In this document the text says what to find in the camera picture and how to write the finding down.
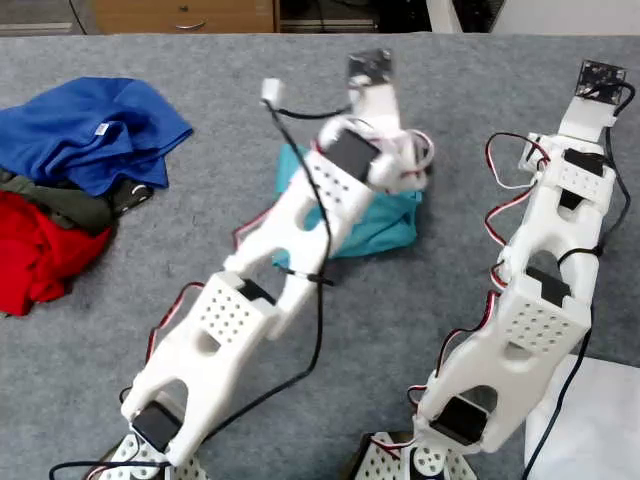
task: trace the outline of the white paper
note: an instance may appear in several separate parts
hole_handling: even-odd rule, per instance
[[[543,400],[527,418],[525,464],[575,361],[569,355],[560,363]],[[640,479],[640,369],[585,358],[529,478]]]

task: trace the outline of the white connector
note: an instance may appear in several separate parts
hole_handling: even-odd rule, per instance
[[[274,109],[280,106],[280,98],[282,97],[282,89],[284,83],[279,78],[265,78],[262,81],[261,100],[269,103]]]

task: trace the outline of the drawer handle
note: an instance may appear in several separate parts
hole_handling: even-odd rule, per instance
[[[207,24],[206,20],[196,23],[195,25],[175,25],[178,30],[199,30]]]

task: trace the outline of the dark green cloth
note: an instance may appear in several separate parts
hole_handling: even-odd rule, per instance
[[[45,187],[27,177],[0,169],[0,190],[21,195],[49,213],[62,228],[80,227],[97,235],[113,223],[111,207],[106,199],[92,197],[77,188]]]

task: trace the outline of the clothing label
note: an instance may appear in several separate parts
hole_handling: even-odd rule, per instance
[[[94,135],[104,135],[105,133],[107,133],[107,128],[109,128],[108,123],[101,123],[100,125],[98,125],[98,128],[96,128],[96,133],[94,133]]]

